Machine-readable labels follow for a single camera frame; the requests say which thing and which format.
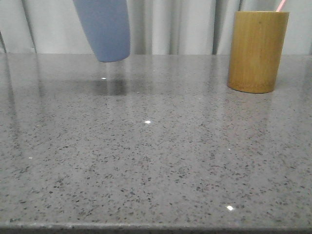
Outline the bamboo cylindrical holder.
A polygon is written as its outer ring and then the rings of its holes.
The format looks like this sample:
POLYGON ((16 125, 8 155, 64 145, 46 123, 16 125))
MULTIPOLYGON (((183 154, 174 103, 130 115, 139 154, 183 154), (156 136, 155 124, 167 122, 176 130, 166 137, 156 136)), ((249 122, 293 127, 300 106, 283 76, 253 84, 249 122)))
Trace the bamboo cylindrical holder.
POLYGON ((235 13, 229 88, 254 94, 274 90, 288 19, 288 12, 235 13))

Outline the grey-white curtain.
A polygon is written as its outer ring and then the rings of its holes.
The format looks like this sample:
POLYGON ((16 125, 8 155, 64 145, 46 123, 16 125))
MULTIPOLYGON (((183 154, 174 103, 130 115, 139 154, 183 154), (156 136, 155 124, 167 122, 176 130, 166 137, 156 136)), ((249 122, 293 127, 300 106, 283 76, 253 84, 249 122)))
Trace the grey-white curtain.
MULTIPOLYGON (((131 53, 227 55, 237 11, 274 11, 277 0, 130 0, 131 53)), ((0 51, 90 54, 70 0, 3 0, 0 51)))

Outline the blue plastic cup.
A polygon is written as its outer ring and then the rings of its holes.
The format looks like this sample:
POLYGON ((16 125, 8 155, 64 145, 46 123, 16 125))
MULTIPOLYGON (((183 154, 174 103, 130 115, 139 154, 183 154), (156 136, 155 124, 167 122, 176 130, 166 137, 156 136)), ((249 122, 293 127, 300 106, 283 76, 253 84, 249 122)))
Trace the blue plastic cup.
POLYGON ((130 55, 130 25, 125 0, 75 0, 79 21, 100 62, 130 55))

